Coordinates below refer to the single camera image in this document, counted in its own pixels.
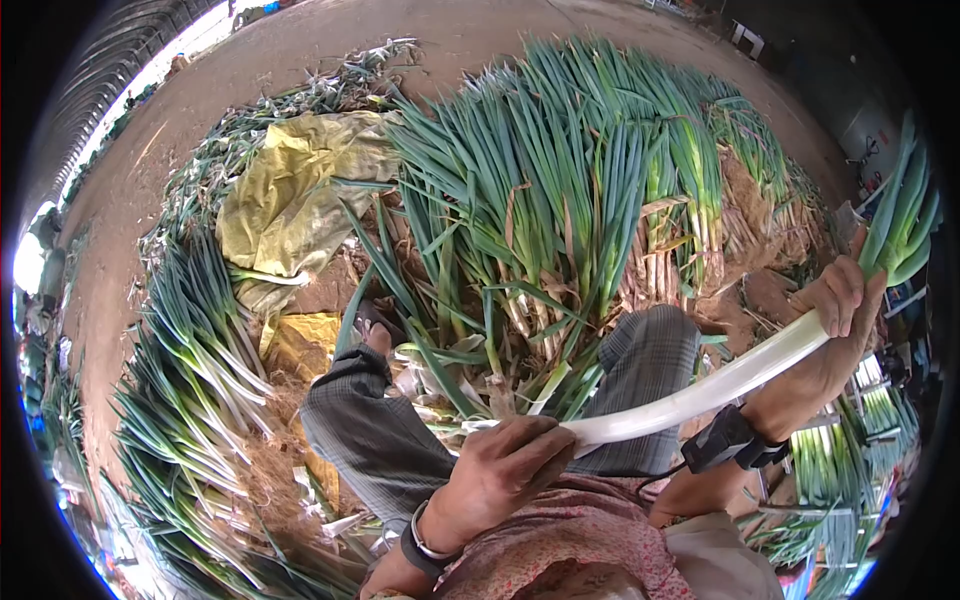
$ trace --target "white onion stalk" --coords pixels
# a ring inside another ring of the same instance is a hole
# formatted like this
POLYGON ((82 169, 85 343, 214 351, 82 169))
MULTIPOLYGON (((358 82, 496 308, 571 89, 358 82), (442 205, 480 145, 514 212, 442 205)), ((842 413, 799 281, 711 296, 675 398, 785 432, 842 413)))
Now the white onion stalk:
POLYGON ((820 315, 811 310, 723 369, 676 394, 619 413, 560 423, 577 434, 585 451, 668 429, 719 408, 773 379, 829 340, 820 315))

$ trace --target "left hand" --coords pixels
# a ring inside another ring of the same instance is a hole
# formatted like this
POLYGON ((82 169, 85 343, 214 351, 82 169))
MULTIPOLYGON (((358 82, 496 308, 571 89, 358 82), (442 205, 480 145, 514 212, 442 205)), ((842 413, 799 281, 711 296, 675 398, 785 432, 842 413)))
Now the left hand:
POLYGON ((887 288, 887 275, 880 272, 864 283, 856 259, 866 239, 861 227, 851 242, 849 256, 840 255, 827 265, 820 277, 790 298, 791 322, 814 308, 830 340, 780 376, 769 381, 764 394, 753 401, 764 420, 775 419, 782 426, 765 432, 771 442, 785 439, 796 426, 816 415, 825 404, 843 392, 844 386, 863 357, 867 338, 887 288), (758 404, 776 403, 769 410, 758 404))

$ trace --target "dirt floor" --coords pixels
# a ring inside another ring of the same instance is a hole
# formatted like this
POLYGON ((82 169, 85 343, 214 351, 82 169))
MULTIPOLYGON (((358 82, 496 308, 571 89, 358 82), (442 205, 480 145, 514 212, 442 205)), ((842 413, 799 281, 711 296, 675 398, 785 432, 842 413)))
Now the dirt floor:
MULTIPOLYGON (((840 148, 787 90, 726 41, 640 2, 618 0, 309 0, 253 23, 180 72, 139 108, 87 178, 62 240, 90 224, 89 245, 73 291, 65 333, 86 349, 82 395, 91 473, 104 468, 122 482, 112 449, 116 417, 108 403, 132 345, 125 330, 138 315, 128 294, 141 274, 135 242, 152 226, 170 174, 231 104, 250 103, 304 78, 304 67, 340 58, 386 38, 415 36, 421 69, 404 82, 408 96, 456 86, 496 55, 521 50, 520 35, 566 36, 591 30, 617 44, 641 46, 691 63, 740 87, 769 117, 783 149, 821 186, 828 205, 851 197, 840 148)), ((339 310, 352 293, 346 269, 299 309, 339 310)))

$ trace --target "gray pants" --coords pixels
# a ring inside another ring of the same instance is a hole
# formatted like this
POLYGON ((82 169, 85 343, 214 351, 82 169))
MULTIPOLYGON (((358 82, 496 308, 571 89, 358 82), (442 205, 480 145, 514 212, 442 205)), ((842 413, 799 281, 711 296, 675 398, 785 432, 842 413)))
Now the gray pants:
MULTIPOLYGON (((584 417, 627 410, 677 392, 690 381, 699 346, 697 326, 679 308, 660 305, 623 315, 600 346, 606 376, 584 417)), ((409 400, 383 396, 389 383, 383 356, 361 344, 335 357, 300 408, 310 446, 385 524, 409 520, 419 504, 447 482, 456 460, 423 425, 409 400)), ((669 468, 676 449, 673 427, 606 444, 567 470, 606 477, 657 474, 669 468)))

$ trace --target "wrist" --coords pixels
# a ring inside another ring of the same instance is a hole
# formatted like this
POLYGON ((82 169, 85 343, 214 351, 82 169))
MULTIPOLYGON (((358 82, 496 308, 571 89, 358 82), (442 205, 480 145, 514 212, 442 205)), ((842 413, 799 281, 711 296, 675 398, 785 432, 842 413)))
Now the wrist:
POLYGON ((434 492, 417 520, 416 527, 427 548, 441 554, 450 554, 462 549, 475 534, 461 531, 462 527, 446 514, 441 501, 443 489, 434 492))
POLYGON ((796 398, 774 380, 748 397, 740 414, 766 442, 779 444, 816 414, 816 408, 805 410, 806 406, 812 406, 810 400, 796 398))

